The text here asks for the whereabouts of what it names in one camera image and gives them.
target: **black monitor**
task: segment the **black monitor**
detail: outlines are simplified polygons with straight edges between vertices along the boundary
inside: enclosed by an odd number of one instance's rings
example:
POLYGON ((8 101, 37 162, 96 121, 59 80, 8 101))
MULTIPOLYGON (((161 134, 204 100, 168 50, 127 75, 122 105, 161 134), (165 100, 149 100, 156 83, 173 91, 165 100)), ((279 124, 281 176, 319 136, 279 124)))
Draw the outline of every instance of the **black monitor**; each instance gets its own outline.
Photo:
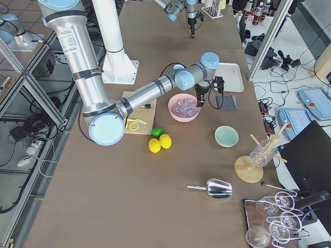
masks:
MULTIPOLYGON (((331 193, 331 138, 316 121, 303 129, 291 142, 280 146, 279 152, 287 159, 286 167, 301 192, 331 193)), ((331 234, 331 200, 311 207, 331 234)))

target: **yellow lemon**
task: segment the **yellow lemon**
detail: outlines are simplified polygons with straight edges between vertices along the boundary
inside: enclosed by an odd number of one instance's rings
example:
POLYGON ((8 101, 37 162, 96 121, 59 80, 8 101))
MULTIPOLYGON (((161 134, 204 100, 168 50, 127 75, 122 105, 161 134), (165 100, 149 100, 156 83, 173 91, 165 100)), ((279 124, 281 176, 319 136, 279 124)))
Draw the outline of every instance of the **yellow lemon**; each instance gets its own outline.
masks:
POLYGON ((168 134, 163 134, 160 136, 160 144, 163 148, 168 149, 171 147, 172 141, 168 134))
POLYGON ((161 144, 160 141, 158 141, 156 138, 152 138, 149 142, 148 142, 148 147, 149 150, 153 153, 157 153, 161 150, 161 144))

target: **blue joint cap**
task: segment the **blue joint cap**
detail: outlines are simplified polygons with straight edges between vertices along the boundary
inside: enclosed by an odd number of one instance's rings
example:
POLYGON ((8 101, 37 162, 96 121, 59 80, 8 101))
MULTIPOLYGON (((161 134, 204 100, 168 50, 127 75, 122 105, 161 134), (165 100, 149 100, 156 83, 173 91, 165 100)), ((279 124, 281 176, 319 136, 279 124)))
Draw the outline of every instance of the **blue joint cap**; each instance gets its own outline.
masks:
POLYGON ((175 70, 179 70, 179 69, 184 69, 185 67, 182 66, 182 65, 177 64, 177 65, 174 65, 173 68, 174 68, 175 70))
POLYGON ((5 20, 5 21, 16 21, 18 20, 19 18, 14 15, 14 14, 4 14, 1 19, 5 20))
POLYGON ((180 71, 175 75, 175 83, 181 90, 187 90, 194 86, 195 80, 191 72, 180 71))
POLYGON ((88 127, 91 139, 101 146, 110 146, 117 143, 123 137, 124 131, 124 121, 115 113, 98 115, 88 127))
POLYGON ((54 10, 69 10, 79 3, 79 0, 38 0, 47 8, 54 10))
POLYGON ((175 22, 177 20, 177 16, 175 16, 174 14, 168 14, 167 17, 171 22, 175 22))
POLYGON ((216 70, 219 64, 219 57, 212 52, 204 53, 201 57, 201 63, 212 70, 216 70))
POLYGON ((186 0, 186 3, 189 5, 194 5, 197 3, 197 0, 186 0))
POLYGON ((6 44, 9 44, 14 39, 14 37, 10 33, 2 30, 0 30, 0 37, 6 44))

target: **white tray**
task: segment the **white tray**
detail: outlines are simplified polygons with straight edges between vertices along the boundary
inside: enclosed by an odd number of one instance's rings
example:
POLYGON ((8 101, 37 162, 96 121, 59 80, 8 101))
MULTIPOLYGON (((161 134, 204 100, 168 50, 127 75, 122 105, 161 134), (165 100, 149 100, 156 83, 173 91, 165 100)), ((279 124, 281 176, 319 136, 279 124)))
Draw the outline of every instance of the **white tray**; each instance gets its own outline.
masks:
POLYGON ((224 91, 242 92, 244 84, 239 65, 232 63, 219 63, 215 76, 221 76, 224 80, 224 91))

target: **wooden cutting board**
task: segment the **wooden cutting board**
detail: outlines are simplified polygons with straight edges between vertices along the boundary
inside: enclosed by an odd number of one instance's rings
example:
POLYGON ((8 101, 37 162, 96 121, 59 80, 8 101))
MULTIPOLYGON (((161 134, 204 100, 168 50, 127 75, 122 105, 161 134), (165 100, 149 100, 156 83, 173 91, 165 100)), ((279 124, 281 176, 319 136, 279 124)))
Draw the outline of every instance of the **wooden cutting board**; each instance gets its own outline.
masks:
MULTIPOLYGON (((123 91, 122 97, 129 95, 131 91, 123 91)), ((139 128, 136 131, 131 131, 129 128, 125 129, 125 133, 134 133, 134 134, 147 134, 150 135, 153 123, 154 123, 154 115, 156 108, 156 99, 150 102, 151 108, 139 108, 129 116, 129 119, 141 119, 147 122, 147 124, 138 123, 139 128)))

